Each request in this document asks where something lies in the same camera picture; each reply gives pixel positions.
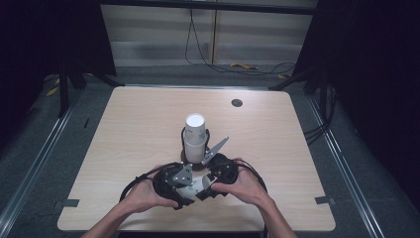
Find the human hand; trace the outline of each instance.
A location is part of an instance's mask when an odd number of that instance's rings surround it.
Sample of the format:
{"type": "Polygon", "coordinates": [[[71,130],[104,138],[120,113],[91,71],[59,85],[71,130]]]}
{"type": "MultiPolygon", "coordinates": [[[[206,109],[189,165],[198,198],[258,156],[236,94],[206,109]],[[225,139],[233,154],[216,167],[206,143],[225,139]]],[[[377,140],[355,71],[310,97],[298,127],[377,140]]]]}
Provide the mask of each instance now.
{"type": "Polygon", "coordinates": [[[120,202],[122,206],[126,207],[128,213],[143,212],[155,206],[178,206],[176,201],[163,198],[155,192],[152,179],[157,173],[149,175],[148,179],[134,185],[129,194],[120,202]]]}
{"type": "MultiPolygon", "coordinates": [[[[235,163],[243,165],[241,158],[234,159],[235,163]]],[[[233,184],[215,182],[211,188],[220,192],[228,192],[239,200],[253,205],[258,205],[268,194],[260,185],[257,178],[243,167],[238,168],[238,179],[233,184]]]]}

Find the white cup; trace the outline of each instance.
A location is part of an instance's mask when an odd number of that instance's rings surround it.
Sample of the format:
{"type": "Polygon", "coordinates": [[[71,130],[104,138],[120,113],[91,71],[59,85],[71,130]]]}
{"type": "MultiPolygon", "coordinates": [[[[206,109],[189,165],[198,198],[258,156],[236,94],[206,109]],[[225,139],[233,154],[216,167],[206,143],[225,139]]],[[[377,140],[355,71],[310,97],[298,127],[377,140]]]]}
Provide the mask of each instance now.
{"type": "Polygon", "coordinates": [[[203,115],[192,113],[186,117],[184,141],[193,146],[206,142],[206,126],[203,115]]]}
{"type": "Polygon", "coordinates": [[[182,196],[192,200],[196,200],[195,196],[198,192],[206,189],[211,184],[211,180],[207,176],[197,177],[192,179],[192,185],[178,188],[176,191],[182,196]]]}
{"type": "Polygon", "coordinates": [[[184,140],[185,158],[192,164],[201,164],[204,159],[204,153],[206,150],[206,141],[201,145],[191,145],[184,140]]]}

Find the gray floor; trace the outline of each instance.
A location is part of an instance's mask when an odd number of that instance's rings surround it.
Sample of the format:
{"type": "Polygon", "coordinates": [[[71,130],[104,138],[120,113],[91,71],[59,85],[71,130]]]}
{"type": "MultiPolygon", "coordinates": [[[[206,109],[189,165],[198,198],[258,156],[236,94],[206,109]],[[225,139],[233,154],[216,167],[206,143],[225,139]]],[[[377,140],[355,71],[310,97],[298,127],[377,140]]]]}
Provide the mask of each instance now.
{"type": "MultiPolygon", "coordinates": [[[[261,66],[270,70],[272,66],[261,66]]],[[[152,66],[118,67],[116,80],[132,84],[243,86],[260,87],[281,82],[276,75],[249,76],[237,73],[215,72],[206,66],[152,66]]],[[[79,232],[62,232],[56,228],[60,209],[58,201],[67,198],[78,169],[95,133],[112,88],[94,77],[87,76],[88,84],[80,91],[73,112],[48,157],[37,183],[17,217],[8,237],[79,237],[79,232]]],[[[303,83],[285,89],[291,98],[303,131],[318,124],[308,98],[302,91],[303,83]]],[[[3,146],[0,155],[0,207],[3,210],[23,180],[33,160],[56,122],[59,111],[58,93],[45,96],[50,83],[28,113],[17,133],[3,146]]],[[[76,98],[72,89],[70,98],[76,98]]],[[[367,203],[377,219],[383,237],[420,237],[420,216],[398,185],[370,153],[359,138],[346,111],[338,103],[331,125],[349,167],[355,175],[367,203]]],[[[299,237],[374,237],[371,236],[342,177],[331,150],[323,137],[310,146],[324,190],[333,197],[331,205],[336,229],[331,232],[297,232],[299,237]]]]}

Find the black cable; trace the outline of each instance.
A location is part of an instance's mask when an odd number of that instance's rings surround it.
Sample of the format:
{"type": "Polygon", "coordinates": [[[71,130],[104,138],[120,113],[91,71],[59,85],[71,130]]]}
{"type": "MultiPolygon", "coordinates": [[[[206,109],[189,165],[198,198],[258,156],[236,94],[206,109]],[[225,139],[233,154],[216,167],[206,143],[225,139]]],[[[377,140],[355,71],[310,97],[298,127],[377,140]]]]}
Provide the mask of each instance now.
{"type": "MultiPolygon", "coordinates": [[[[238,163],[236,163],[236,165],[238,167],[245,168],[249,172],[251,172],[257,178],[257,180],[259,181],[259,183],[262,186],[262,188],[265,191],[267,191],[266,186],[265,186],[265,182],[263,181],[263,178],[259,175],[259,173],[250,164],[248,164],[246,161],[244,161],[242,159],[234,159],[233,161],[241,161],[241,162],[244,162],[245,165],[238,164],[238,163]]],[[[231,163],[221,163],[221,164],[218,164],[218,165],[214,165],[213,167],[209,168],[209,170],[210,171],[215,170],[215,169],[217,170],[217,168],[226,167],[226,166],[229,166],[229,165],[231,165],[231,163]]]]}
{"type": "Polygon", "coordinates": [[[155,168],[155,169],[153,169],[153,170],[151,170],[151,171],[149,171],[149,172],[147,172],[145,174],[142,174],[139,177],[136,177],[134,180],[132,180],[124,188],[123,192],[121,192],[120,202],[127,196],[127,193],[131,190],[131,188],[133,188],[134,185],[136,185],[137,183],[139,183],[139,182],[141,182],[141,181],[143,181],[145,179],[149,179],[148,176],[151,175],[151,174],[153,174],[153,173],[155,173],[155,172],[158,172],[158,171],[163,170],[163,169],[168,168],[168,167],[173,167],[173,166],[175,166],[177,164],[178,164],[177,162],[172,162],[172,163],[169,163],[169,164],[166,164],[166,165],[157,167],[157,168],[155,168]]]}
{"type": "MultiPolygon", "coordinates": [[[[238,166],[243,167],[243,168],[246,168],[248,171],[250,171],[251,173],[253,173],[253,175],[257,178],[257,180],[259,181],[259,183],[262,186],[262,188],[266,192],[268,192],[267,189],[266,189],[266,186],[265,186],[265,182],[263,181],[263,178],[261,178],[261,176],[259,175],[259,173],[257,173],[256,169],[254,169],[248,162],[246,162],[246,161],[244,161],[242,159],[238,159],[238,161],[242,161],[243,163],[246,164],[246,166],[245,165],[241,165],[241,164],[238,164],[238,166]]],[[[267,237],[268,237],[268,229],[266,228],[266,225],[264,223],[264,225],[263,225],[262,238],[267,238],[267,237]]]]}
{"type": "Polygon", "coordinates": [[[337,93],[333,90],[333,87],[330,86],[330,96],[329,96],[329,102],[330,102],[330,115],[328,116],[327,120],[319,127],[312,129],[310,131],[305,132],[304,134],[312,134],[314,132],[316,132],[315,134],[306,137],[306,140],[310,140],[307,144],[308,146],[312,145],[316,140],[318,140],[318,138],[320,138],[330,127],[331,121],[333,119],[334,116],[334,111],[335,111],[335,107],[336,107],[336,103],[337,103],[337,93]]]}
{"type": "Polygon", "coordinates": [[[201,52],[201,47],[200,47],[200,43],[198,41],[197,31],[195,30],[194,19],[193,19],[193,16],[192,16],[192,9],[189,9],[189,15],[190,15],[190,22],[189,22],[188,37],[187,37],[187,40],[186,40],[184,57],[185,57],[186,61],[188,63],[192,64],[192,65],[206,65],[209,68],[211,68],[215,71],[218,71],[218,72],[234,72],[234,73],[239,73],[239,74],[244,74],[244,75],[255,75],[255,76],[285,73],[285,72],[288,72],[288,71],[294,69],[294,67],[296,65],[295,62],[281,62],[281,63],[278,63],[271,71],[263,72],[263,71],[237,71],[237,70],[231,70],[231,69],[223,68],[221,66],[216,66],[214,64],[210,64],[206,61],[206,59],[204,58],[204,56],[201,52]],[[203,63],[194,63],[194,62],[191,62],[188,59],[187,55],[188,55],[189,39],[190,39],[190,35],[191,35],[191,28],[194,32],[195,42],[197,44],[198,52],[200,53],[200,56],[201,56],[201,59],[203,60],[203,63]],[[284,71],[274,72],[276,68],[278,68],[281,65],[285,65],[285,64],[292,64],[292,66],[290,68],[284,70],[284,71]]]}

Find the table surface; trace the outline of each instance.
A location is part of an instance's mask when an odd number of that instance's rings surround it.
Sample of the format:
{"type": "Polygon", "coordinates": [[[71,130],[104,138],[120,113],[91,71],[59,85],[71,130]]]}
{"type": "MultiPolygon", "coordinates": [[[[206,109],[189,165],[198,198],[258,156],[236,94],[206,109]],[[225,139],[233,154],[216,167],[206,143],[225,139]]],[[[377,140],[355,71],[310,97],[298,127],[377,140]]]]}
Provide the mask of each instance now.
{"type": "MultiPolygon", "coordinates": [[[[206,119],[213,147],[242,157],[265,181],[268,193],[294,230],[330,231],[335,220],[306,145],[290,97],[285,92],[244,89],[117,87],[114,89],[58,220],[61,230],[88,230],[119,200],[124,187],[155,165],[180,161],[185,118],[206,119]],[[243,101],[241,107],[233,99],[243,101]]],[[[218,195],[180,210],[155,207],[133,214],[120,230],[261,231],[252,205],[218,195]]]]}

